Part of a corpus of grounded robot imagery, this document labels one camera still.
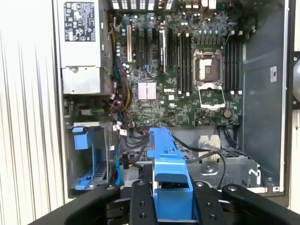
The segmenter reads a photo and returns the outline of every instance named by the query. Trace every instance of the motherboard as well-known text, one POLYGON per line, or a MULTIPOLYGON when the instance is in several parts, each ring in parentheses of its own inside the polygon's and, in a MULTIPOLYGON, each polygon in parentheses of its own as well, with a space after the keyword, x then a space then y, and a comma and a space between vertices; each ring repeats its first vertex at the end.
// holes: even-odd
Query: motherboard
POLYGON ((122 15, 115 46, 132 92, 128 126, 239 124, 240 15, 225 5, 122 15))

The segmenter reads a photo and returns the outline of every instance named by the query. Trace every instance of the corrugated wall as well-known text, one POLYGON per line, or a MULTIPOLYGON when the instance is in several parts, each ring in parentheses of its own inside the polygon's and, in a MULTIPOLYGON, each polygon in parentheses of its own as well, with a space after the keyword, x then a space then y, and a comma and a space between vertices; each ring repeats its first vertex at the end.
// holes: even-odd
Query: corrugated wall
POLYGON ((25 225, 64 202, 53 9, 0 2, 0 225, 25 225))

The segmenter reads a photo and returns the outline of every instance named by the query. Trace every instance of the label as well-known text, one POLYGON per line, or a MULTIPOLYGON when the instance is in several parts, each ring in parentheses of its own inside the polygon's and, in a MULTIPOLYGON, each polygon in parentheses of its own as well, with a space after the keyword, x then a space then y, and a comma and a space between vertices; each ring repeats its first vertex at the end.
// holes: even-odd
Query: label
POLYGON ((270 68, 270 79, 271 79, 271 83, 277 81, 277 66, 270 68))
POLYGON ((127 130, 120 130, 120 135, 127 136, 127 130))
POLYGON ((64 4, 65 41, 96 41, 94 8, 93 2, 64 4))

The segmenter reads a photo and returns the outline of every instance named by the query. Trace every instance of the warning label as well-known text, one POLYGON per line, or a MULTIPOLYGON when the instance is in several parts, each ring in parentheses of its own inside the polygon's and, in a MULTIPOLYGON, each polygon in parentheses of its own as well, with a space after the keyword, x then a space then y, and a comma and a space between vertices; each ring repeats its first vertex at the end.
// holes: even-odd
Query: warning label
POLYGON ((65 41, 96 41, 93 2, 67 1, 64 12, 65 41))

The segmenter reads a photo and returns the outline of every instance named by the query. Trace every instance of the green circuit board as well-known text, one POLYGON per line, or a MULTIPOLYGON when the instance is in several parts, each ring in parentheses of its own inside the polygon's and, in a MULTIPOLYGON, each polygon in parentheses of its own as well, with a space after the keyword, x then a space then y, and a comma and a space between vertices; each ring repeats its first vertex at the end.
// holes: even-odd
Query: green circuit board
MULTIPOLYGON (((229 30, 234 30, 236 22, 228 20, 226 12, 221 11, 210 16, 209 20, 200 16, 195 29, 190 24, 187 15, 195 15, 195 11, 179 11, 169 15, 156 16, 154 14, 124 15, 117 35, 117 48, 120 49, 118 59, 120 65, 126 65, 127 81, 132 90, 133 98, 127 116, 134 121, 135 126, 200 126, 200 125, 226 125, 239 124, 242 112, 242 95, 237 91, 233 94, 224 91, 225 107, 218 110, 208 110, 200 107, 200 98, 197 85, 191 81, 189 93, 178 92, 178 71, 176 63, 169 63, 169 57, 177 59, 176 50, 166 47, 165 71, 160 65, 159 33, 158 30, 168 32, 170 28, 174 37, 180 33, 189 33, 191 36, 191 52, 196 49, 203 52, 224 53, 222 45, 226 41, 229 30), (127 26, 131 26, 133 60, 128 62, 127 50, 127 26), (156 83, 156 98, 140 100, 138 83, 156 83), (224 117, 225 110, 229 110, 231 116, 224 117)), ((190 61, 191 72, 193 61, 190 61)), ((223 81, 224 62, 220 60, 217 79, 223 81)), ((215 90, 202 90, 203 104, 217 105, 223 103, 222 92, 215 90)))

